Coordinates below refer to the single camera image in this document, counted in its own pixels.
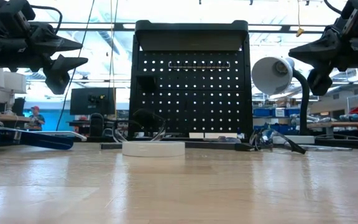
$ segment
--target ceiling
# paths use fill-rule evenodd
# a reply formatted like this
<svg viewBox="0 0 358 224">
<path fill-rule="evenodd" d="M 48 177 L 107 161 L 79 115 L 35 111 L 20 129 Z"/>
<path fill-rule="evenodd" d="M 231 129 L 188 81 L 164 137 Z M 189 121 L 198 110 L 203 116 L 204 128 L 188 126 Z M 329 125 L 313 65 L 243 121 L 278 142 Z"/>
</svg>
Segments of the ceiling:
<svg viewBox="0 0 358 224">
<path fill-rule="evenodd" d="M 250 24 L 298 24 L 299 21 L 304 29 L 317 29 L 321 27 L 308 27 L 307 25 L 325 26 L 332 24 L 337 14 L 328 9 L 322 1 L 306 2 L 296 0 L 255 0 L 250 6 L 249 1 L 243 0 L 92 0 L 69 1 L 69 0 L 29 0 L 31 4 L 52 6 L 61 10 L 63 14 L 62 29 L 59 36 L 77 42 L 84 42 L 80 56 L 89 58 L 89 62 L 75 70 L 74 82 L 71 85 L 68 99 L 72 88 L 86 88 L 97 86 L 114 86 L 122 88 L 122 97 L 117 101 L 129 101 L 131 64 L 132 64 L 132 38 L 134 31 L 106 31 L 111 22 L 133 23 L 140 19 L 148 19 L 152 22 L 215 22 L 229 23 L 234 20 L 246 20 Z M 330 0 L 330 3 L 342 9 L 345 0 Z M 36 21 L 55 24 L 58 14 L 54 11 L 35 9 Z M 88 18 L 95 26 L 104 27 L 104 30 L 95 31 L 72 31 L 76 27 L 86 27 Z M 296 37 L 295 34 L 250 34 L 250 60 L 253 65 L 258 59 L 266 56 L 287 57 L 289 49 L 314 41 L 320 34 L 303 34 Z M 62 52 L 67 57 L 78 57 L 79 50 Z M 307 76 L 311 66 L 296 61 L 295 67 Z M 64 96 L 55 96 L 46 87 L 45 77 L 42 71 L 32 73 L 28 69 L 20 69 L 20 73 L 27 75 L 30 89 L 37 89 L 37 93 L 28 90 L 26 100 L 48 101 L 62 100 Z M 331 74 L 334 82 L 346 82 L 349 79 L 358 81 L 357 70 L 349 70 L 347 73 L 335 71 Z M 299 84 L 295 83 L 288 91 L 298 91 Z M 261 95 L 256 88 L 252 89 L 255 98 Z"/>
</svg>

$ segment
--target table surface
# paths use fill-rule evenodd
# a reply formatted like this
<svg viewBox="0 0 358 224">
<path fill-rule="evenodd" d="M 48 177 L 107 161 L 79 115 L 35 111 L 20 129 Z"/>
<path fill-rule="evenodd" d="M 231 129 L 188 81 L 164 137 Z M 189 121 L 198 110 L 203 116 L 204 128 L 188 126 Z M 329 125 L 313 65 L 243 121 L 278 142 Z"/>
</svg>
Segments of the table surface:
<svg viewBox="0 0 358 224">
<path fill-rule="evenodd" d="M 357 127 L 358 122 L 321 122 L 308 124 L 308 128 Z"/>
<path fill-rule="evenodd" d="M 31 118 L 24 116 L 0 114 L 0 121 L 31 121 Z"/>
<path fill-rule="evenodd" d="M 0 224 L 358 223 L 358 150 L 0 148 Z"/>
</svg>

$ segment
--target white round disc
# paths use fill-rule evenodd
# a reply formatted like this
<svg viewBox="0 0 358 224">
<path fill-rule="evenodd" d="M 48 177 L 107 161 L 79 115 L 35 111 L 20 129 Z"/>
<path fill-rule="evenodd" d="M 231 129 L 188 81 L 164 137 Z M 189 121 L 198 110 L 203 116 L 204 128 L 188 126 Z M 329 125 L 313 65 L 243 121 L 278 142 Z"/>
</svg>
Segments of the white round disc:
<svg viewBox="0 0 358 224">
<path fill-rule="evenodd" d="M 122 143 L 122 154 L 137 157 L 172 157 L 185 154 L 184 142 L 129 141 Z"/>
</svg>

